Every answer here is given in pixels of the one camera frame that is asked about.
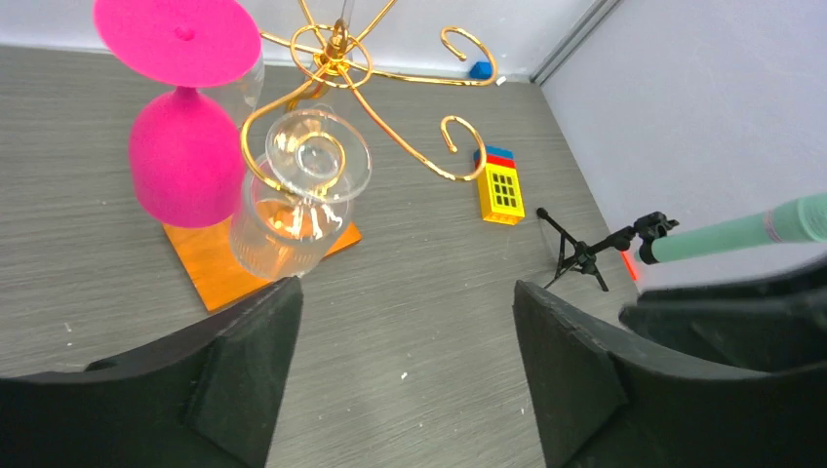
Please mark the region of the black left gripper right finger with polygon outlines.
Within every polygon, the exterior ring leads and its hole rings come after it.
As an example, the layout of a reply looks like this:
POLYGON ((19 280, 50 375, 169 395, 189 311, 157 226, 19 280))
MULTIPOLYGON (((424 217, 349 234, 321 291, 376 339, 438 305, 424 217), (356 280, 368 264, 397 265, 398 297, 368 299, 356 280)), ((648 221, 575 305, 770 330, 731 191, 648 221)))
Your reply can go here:
POLYGON ((519 281, 513 315, 548 467, 822 467, 826 367, 706 361, 519 281))

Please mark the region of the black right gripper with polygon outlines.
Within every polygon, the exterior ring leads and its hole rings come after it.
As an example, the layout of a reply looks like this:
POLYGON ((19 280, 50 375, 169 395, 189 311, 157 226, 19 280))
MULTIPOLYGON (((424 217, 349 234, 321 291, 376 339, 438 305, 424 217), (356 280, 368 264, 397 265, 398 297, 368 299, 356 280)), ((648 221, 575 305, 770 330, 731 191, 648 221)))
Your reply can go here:
POLYGON ((826 361, 826 260, 768 277, 642 292, 620 322, 659 345, 737 368, 826 361))

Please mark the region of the pink plastic wine glass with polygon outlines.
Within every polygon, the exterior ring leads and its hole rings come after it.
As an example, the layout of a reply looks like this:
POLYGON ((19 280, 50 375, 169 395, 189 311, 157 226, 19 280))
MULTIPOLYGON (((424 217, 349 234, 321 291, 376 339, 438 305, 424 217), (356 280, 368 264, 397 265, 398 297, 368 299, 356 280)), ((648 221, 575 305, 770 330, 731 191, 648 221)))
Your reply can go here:
POLYGON ((232 215, 246 172, 240 131, 206 88, 256 64, 261 41, 237 1, 97 1, 93 19, 109 51, 172 90, 131 128, 128 157, 141 206, 173 226, 201 228, 232 215))

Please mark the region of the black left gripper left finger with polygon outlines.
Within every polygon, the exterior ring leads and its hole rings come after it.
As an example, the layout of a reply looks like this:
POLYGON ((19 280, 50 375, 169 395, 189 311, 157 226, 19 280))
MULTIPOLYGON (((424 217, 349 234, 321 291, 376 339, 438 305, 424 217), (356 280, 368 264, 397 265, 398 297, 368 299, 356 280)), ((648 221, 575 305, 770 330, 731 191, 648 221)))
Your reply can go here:
POLYGON ((1 381, 5 467, 262 467, 302 316, 296 277, 74 372, 1 381))

